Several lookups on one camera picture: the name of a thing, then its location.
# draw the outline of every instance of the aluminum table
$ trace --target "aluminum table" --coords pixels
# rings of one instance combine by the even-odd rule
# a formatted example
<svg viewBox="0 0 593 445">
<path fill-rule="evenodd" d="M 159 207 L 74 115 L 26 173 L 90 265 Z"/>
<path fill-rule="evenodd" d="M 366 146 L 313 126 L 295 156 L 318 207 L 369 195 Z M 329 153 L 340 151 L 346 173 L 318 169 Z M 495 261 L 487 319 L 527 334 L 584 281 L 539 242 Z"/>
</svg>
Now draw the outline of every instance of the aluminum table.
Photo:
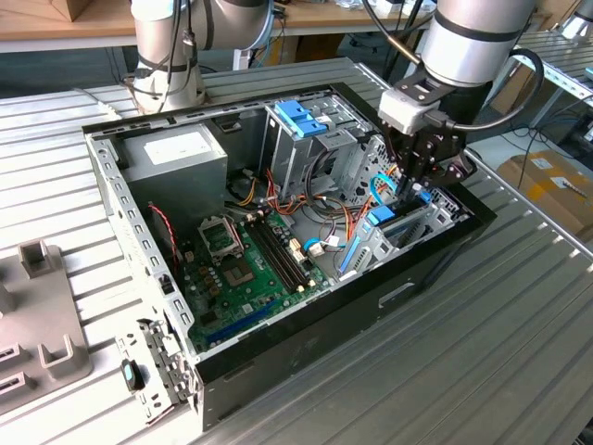
<svg viewBox="0 0 593 445">
<path fill-rule="evenodd" d="M 205 76 L 214 101 L 345 82 L 377 106 L 386 87 L 334 59 Z M 137 113 L 119 87 L 91 90 Z M 145 428 L 114 335 L 143 313 L 80 133 L 107 119 L 67 92 L 0 101 L 0 255 L 58 244 L 95 369 L 0 417 L 3 443 L 570 443 L 593 415 L 592 256 L 479 172 L 498 218 L 429 292 L 197 437 L 185 407 Z"/>
</svg>

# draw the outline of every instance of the black cable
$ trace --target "black cable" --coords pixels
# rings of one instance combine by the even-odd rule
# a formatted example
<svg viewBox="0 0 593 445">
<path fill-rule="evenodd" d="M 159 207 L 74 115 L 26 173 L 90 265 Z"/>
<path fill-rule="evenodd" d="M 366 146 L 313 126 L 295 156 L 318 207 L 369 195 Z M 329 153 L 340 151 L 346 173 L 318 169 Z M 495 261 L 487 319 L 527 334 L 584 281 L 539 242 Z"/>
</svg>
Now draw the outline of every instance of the black cable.
<svg viewBox="0 0 593 445">
<path fill-rule="evenodd" d="M 282 36 L 282 42 L 280 43 L 280 56 L 278 56 L 278 65 L 282 65 L 282 57 L 284 55 L 284 40 L 286 40 L 286 16 L 284 16 L 284 20 L 280 20 L 280 24 L 282 25 L 282 30 L 278 36 Z"/>
<path fill-rule="evenodd" d="M 389 33 L 383 22 L 380 21 L 377 15 L 374 13 L 369 0 L 362 0 L 362 4 L 364 5 L 364 8 L 367 10 L 367 14 L 369 14 L 374 24 L 377 26 L 377 28 L 379 28 L 379 31 L 383 33 L 385 39 L 387 39 L 387 42 L 394 46 L 396 50 L 400 51 L 411 63 L 420 65 L 422 62 L 420 58 L 410 51 L 410 49 L 401 43 L 396 37 Z"/>
<path fill-rule="evenodd" d="M 109 70 L 111 71 L 111 78 L 115 81 L 115 83 L 119 84 L 120 81 L 118 80 L 118 77 L 115 75 L 115 72 L 113 71 L 113 63 L 111 62 L 111 57 L 109 56 L 109 52 L 107 51 L 107 48 L 103 48 L 105 50 L 105 55 L 107 56 L 107 61 L 109 62 Z"/>
<path fill-rule="evenodd" d="M 187 31 L 193 33 L 192 30 L 192 0 L 185 0 L 185 7 L 187 8 Z"/>
<path fill-rule="evenodd" d="M 182 0 L 173 0 L 173 33 L 169 51 L 169 67 L 167 68 L 167 84 L 173 77 L 173 63 L 175 60 L 175 49 L 177 47 L 177 37 L 179 35 L 179 26 L 182 21 Z"/>
<path fill-rule="evenodd" d="M 529 157 L 529 150 L 531 150 L 531 145 L 536 140 L 536 135 L 537 133 L 534 133 L 534 135 L 531 137 L 531 141 L 529 141 L 529 145 L 525 150 L 525 157 L 523 158 L 523 165 L 521 166 L 521 175 L 519 176 L 519 184 L 517 185 L 517 190 L 521 190 L 521 184 L 523 183 L 523 177 L 525 175 L 525 167 L 527 166 L 527 158 Z"/>
<path fill-rule="evenodd" d="M 408 20 L 406 21 L 406 26 L 404 28 L 404 32 L 407 31 L 408 28 L 411 27 L 412 23 L 416 20 L 416 17 L 418 16 L 418 11 L 420 11 L 420 6 L 422 5 L 423 0 L 416 0 L 414 2 L 414 5 L 411 9 L 410 15 L 408 16 Z M 401 4 L 401 9 L 399 10 L 399 13 L 401 14 L 401 11 L 404 8 L 404 4 Z M 410 43 L 410 38 L 406 39 L 405 45 L 408 45 Z M 389 64 L 389 68 L 387 70 L 387 78 L 385 79 L 387 81 L 387 79 L 389 79 L 389 77 L 391 77 L 391 73 L 393 72 L 394 68 L 397 65 L 397 61 L 399 60 L 399 54 L 400 53 L 396 53 L 395 56 L 393 57 L 393 60 L 391 61 L 391 63 Z"/>
<path fill-rule="evenodd" d="M 396 22 L 396 31 L 399 29 L 399 24 L 401 23 L 401 15 L 403 13 L 404 10 L 404 4 L 403 2 L 401 3 L 400 7 L 399 7 L 399 14 L 397 14 L 397 22 Z M 389 56 L 389 54 L 391 54 L 391 48 L 393 48 L 392 45 L 389 46 L 389 51 L 387 51 L 387 56 Z M 393 55 L 393 60 L 395 60 L 397 58 L 397 55 L 399 54 L 399 52 L 396 51 L 396 53 Z M 390 62 L 389 64 L 387 64 L 387 56 L 385 56 L 385 63 L 383 66 L 383 80 L 387 82 L 387 73 L 391 70 L 389 70 L 387 67 L 391 68 L 392 63 Z"/>
<path fill-rule="evenodd" d="M 496 128 L 496 127 L 499 127 L 500 125 L 510 122 L 512 119 L 517 117 L 520 113 L 522 113 L 527 108 L 527 106 L 529 104 L 531 104 L 533 99 L 535 99 L 536 95 L 539 93 L 541 85 L 544 82 L 544 64 L 542 63 L 541 58 L 539 58 L 539 56 L 536 53 L 534 53 L 533 51 L 531 51 L 529 49 L 525 49 L 525 48 L 513 49 L 509 53 L 509 56 L 510 57 L 514 57 L 514 56 L 527 57 L 531 60 L 531 62 L 534 64 L 534 67 L 536 68 L 536 85 L 531 90 L 529 95 L 527 95 L 527 97 L 525 98 L 523 103 L 519 107 L 517 107 L 516 109 L 511 111 L 510 113 L 506 114 L 505 116 L 502 116 L 501 118 L 496 119 L 491 122 L 477 124 L 477 125 L 466 125 L 466 124 L 460 124 L 460 123 L 456 123 L 454 121 L 447 120 L 445 122 L 445 126 L 447 128 L 449 128 L 451 131 L 461 131 L 461 132 L 466 132 L 466 133 L 490 130 L 492 128 Z"/>
<path fill-rule="evenodd" d="M 173 0 L 173 31 L 171 34 L 171 44 L 170 44 L 170 51 L 169 51 L 169 66 L 167 68 L 167 91 L 162 96 L 162 101 L 158 106 L 157 113 L 159 113 L 163 107 L 165 106 L 165 102 L 167 101 L 167 97 L 170 94 L 170 81 L 173 76 L 173 63 L 175 60 L 175 47 L 177 46 L 177 37 L 179 35 L 179 26 L 182 21 L 182 0 Z M 189 82 L 189 75 L 187 76 L 185 85 Z"/>
<path fill-rule="evenodd" d="M 256 48 L 253 50 L 253 52 L 251 53 L 251 57 L 249 58 L 249 62 L 247 63 L 248 68 L 251 68 L 251 65 L 253 65 L 253 62 L 255 61 L 256 57 L 258 56 L 259 51 L 263 50 L 267 45 L 275 44 L 276 41 L 281 37 L 283 37 L 283 39 L 282 39 L 282 47 L 280 49 L 280 61 L 278 62 L 278 65 L 280 65 L 282 63 L 282 53 L 284 51 L 284 38 L 285 38 L 285 29 L 286 29 L 286 16 L 284 16 L 284 20 L 280 19 L 280 17 L 278 17 L 278 16 L 274 16 L 274 18 L 278 19 L 278 21 L 280 22 L 280 25 L 282 26 L 282 30 L 276 37 L 274 37 L 272 40 L 270 40 L 270 42 L 268 44 L 265 44 L 261 48 Z"/>
<path fill-rule="evenodd" d="M 591 97 L 593 97 L 593 94 L 591 94 L 591 95 L 586 95 L 586 96 L 585 96 L 585 97 L 583 97 L 582 99 L 577 99 L 577 100 L 575 100 L 575 101 L 574 101 L 572 104 L 570 104 L 570 105 L 568 105 L 568 106 L 566 106 L 566 107 L 564 107 L 564 108 L 562 108 L 562 109 L 559 109 L 559 110 L 557 110 L 557 111 L 554 111 L 554 112 L 553 112 L 553 113 L 550 115 L 550 117 L 551 117 L 551 118 L 553 118 L 553 117 L 555 117 L 555 116 L 557 116 L 557 115 L 559 115 L 559 114 L 561 114 L 561 113 L 563 113 L 563 112 L 565 112 L 565 111 L 568 111 L 570 108 L 572 108 L 572 107 L 576 107 L 577 105 L 579 105 L 579 104 L 581 104 L 581 103 L 585 102 L 586 100 L 590 99 Z"/>
<path fill-rule="evenodd" d="M 217 70 L 214 70 L 211 67 L 207 67 L 206 65 L 199 65 L 199 67 L 200 67 L 201 70 L 207 70 L 207 71 L 210 71 L 210 72 L 218 72 Z"/>
<path fill-rule="evenodd" d="M 109 48 L 109 50 L 111 51 L 111 56 L 113 57 L 113 63 L 115 64 L 115 69 L 118 72 L 118 82 L 121 80 L 121 73 L 120 73 L 120 67 L 118 66 L 118 60 L 115 57 L 115 50 L 113 49 L 113 46 L 111 46 Z"/>
</svg>

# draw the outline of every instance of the blue pcie slot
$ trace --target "blue pcie slot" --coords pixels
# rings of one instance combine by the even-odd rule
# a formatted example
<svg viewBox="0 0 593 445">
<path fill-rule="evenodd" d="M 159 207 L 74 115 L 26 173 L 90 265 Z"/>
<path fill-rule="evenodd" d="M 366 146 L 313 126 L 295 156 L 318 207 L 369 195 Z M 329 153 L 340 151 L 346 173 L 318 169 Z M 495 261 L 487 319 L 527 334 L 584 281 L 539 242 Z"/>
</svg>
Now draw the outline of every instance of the blue pcie slot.
<svg viewBox="0 0 593 445">
<path fill-rule="evenodd" d="M 228 326 L 223 327 L 222 329 L 216 331 L 215 333 L 210 334 L 209 336 L 206 336 L 206 341 L 208 343 L 214 343 L 219 340 L 223 340 L 227 337 L 232 337 L 233 335 L 235 335 L 237 332 L 239 332 L 244 327 L 257 322 L 257 321 L 261 320 L 262 318 L 264 318 L 266 315 L 268 315 L 268 312 L 270 312 L 270 309 L 277 303 L 278 303 L 277 299 L 275 299 L 274 301 L 270 301 L 263 308 L 255 311 L 253 313 L 250 313 L 247 317 L 244 317 L 241 320 L 238 320 L 238 321 L 234 322 L 233 324 L 229 324 Z"/>
</svg>

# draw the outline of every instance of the yellow wire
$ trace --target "yellow wire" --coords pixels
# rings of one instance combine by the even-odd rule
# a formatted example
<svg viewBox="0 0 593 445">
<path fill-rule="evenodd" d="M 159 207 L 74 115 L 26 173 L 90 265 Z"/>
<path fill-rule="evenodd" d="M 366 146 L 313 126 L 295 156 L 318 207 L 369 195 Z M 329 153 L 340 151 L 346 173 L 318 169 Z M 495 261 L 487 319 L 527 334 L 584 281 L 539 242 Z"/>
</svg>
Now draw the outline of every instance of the yellow wire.
<svg viewBox="0 0 593 445">
<path fill-rule="evenodd" d="M 249 204 L 252 200 L 253 200 L 253 196 L 255 195 L 255 191 L 256 191 L 256 178 L 253 178 L 253 181 L 251 182 L 251 190 L 249 191 L 249 195 L 247 195 L 247 197 L 238 203 L 239 206 L 244 207 L 247 204 Z"/>
</svg>

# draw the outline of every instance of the wooden table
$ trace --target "wooden table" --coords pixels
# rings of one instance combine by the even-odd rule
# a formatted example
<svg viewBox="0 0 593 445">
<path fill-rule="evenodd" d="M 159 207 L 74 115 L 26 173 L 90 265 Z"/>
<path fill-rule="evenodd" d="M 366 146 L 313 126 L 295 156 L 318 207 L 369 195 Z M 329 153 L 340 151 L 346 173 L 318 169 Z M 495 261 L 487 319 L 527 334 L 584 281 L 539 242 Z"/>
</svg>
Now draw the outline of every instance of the wooden table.
<svg viewBox="0 0 593 445">
<path fill-rule="evenodd" d="M 285 36 L 376 31 L 366 11 L 296 0 L 286 6 Z M 384 19 L 394 29 L 397 14 Z M 276 20 L 273 34 L 281 31 Z M 95 0 L 73 22 L 0 11 L 0 53 L 135 45 L 128 0 Z"/>
</svg>

